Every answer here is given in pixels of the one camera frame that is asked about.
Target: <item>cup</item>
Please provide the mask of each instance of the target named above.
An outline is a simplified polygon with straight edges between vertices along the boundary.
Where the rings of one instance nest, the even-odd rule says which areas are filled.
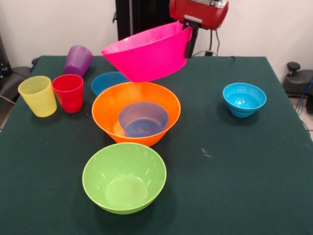
[[[57,110],[50,78],[34,76],[24,80],[18,91],[34,115],[44,118]]]
[[[84,81],[75,74],[65,74],[52,81],[60,105],[67,113],[76,113],[83,106]]]
[[[64,73],[83,77],[90,67],[92,59],[92,53],[86,47],[79,45],[72,46],[67,55]]]

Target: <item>plastic bowl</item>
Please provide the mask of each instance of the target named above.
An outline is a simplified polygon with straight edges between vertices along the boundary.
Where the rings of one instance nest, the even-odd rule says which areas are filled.
[[[223,96],[231,113],[245,118],[266,103],[265,93],[258,87],[248,83],[232,83],[223,90]]]
[[[149,82],[180,70],[192,29],[179,22],[152,28],[104,48],[101,54],[129,80]]]
[[[153,102],[165,109],[169,117],[167,127],[152,136],[126,137],[118,121],[119,113],[127,105],[141,101]],[[95,123],[117,143],[135,142],[152,146],[177,122],[180,116],[180,102],[173,92],[158,84],[126,82],[103,91],[93,102],[91,112]]]
[[[150,205],[166,181],[164,161],[149,147],[118,143],[101,149],[87,162],[83,187],[99,207],[131,214]]]
[[[127,137],[140,138],[163,131],[168,124],[168,114],[158,104],[136,102],[126,106],[118,120]]]
[[[98,96],[105,89],[123,82],[129,82],[129,80],[121,72],[106,72],[92,81],[91,88],[95,96]]]

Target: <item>plastic cup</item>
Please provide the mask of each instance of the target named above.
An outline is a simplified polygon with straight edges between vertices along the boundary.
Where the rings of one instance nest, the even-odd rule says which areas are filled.
[[[51,80],[46,76],[26,79],[19,85],[18,91],[31,111],[40,118],[50,116],[57,110]]]
[[[91,83],[91,88],[96,96],[105,89],[129,80],[121,72],[106,72],[97,76]]]
[[[64,73],[83,77],[90,67],[92,59],[92,53],[86,47],[79,45],[72,46],[67,55]]]
[[[126,106],[118,120],[125,135],[132,138],[152,136],[162,132],[168,124],[167,112],[153,102],[136,102]]]
[[[54,93],[67,113],[76,113],[83,107],[84,81],[75,74],[65,74],[52,82]]]

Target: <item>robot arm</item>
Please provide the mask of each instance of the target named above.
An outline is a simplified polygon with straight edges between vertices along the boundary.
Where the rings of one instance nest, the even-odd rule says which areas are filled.
[[[218,29],[228,12],[228,0],[170,0],[172,18],[191,26],[192,37],[186,48],[186,58],[191,58],[199,28]]]

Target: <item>red cup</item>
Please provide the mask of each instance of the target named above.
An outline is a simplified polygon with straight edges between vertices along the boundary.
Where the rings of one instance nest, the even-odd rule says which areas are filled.
[[[52,87],[60,105],[67,113],[76,113],[83,106],[84,81],[74,74],[65,74],[55,78]]]

